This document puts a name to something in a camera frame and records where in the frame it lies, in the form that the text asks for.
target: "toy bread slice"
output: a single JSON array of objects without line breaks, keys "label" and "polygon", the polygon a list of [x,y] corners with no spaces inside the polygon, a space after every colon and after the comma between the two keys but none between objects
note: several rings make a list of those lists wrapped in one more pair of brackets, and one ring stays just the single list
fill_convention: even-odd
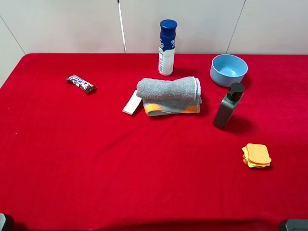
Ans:
[{"label": "toy bread slice", "polygon": [[266,165],[271,162],[268,149],[263,144],[249,143],[246,145],[248,151],[248,161],[253,164]]}]

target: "blue bottle cap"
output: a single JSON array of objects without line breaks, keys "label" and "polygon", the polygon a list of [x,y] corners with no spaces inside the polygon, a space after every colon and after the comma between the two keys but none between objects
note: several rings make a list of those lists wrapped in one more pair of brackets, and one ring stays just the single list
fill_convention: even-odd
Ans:
[{"label": "blue bottle cap", "polygon": [[163,37],[175,37],[175,28],[178,26],[177,22],[171,19],[165,19],[160,22],[160,35]]}]

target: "gray bottle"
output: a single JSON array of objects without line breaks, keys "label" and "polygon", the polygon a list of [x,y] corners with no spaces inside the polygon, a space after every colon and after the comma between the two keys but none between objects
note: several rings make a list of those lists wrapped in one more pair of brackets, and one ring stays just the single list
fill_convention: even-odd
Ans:
[{"label": "gray bottle", "polygon": [[225,128],[228,121],[230,120],[234,109],[240,102],[245,87],[241,83],[232,83],[229,92],[221,101],[219,109],[216,113],[213,124],[218,128]]}]

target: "spray can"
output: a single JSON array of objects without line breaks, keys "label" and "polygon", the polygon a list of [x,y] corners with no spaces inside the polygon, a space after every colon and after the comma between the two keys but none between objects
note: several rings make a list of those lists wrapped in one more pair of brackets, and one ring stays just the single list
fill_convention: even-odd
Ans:
[{"label": "spray can", "polygon": [[218,128],[226,127],[236,106],[240,102],[245,87],[241,83],[232,83],[229,92],[222,99],[213,124]]},{"label": "spray can", "polygon": [[175,53],[175,29],[177,22],[166,19],[160,22],[160,45],[158,71],[164,76],[171,75],[173,71]]}]

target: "bottle label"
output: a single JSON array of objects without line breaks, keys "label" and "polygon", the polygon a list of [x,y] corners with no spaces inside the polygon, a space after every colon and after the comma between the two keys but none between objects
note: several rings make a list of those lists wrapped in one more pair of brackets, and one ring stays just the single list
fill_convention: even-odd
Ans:
[{"label": "bottle label", "polygon": [[158,70],[161,74],[170,75],[173,71],[175,54],[175,37],[160,39]]}]

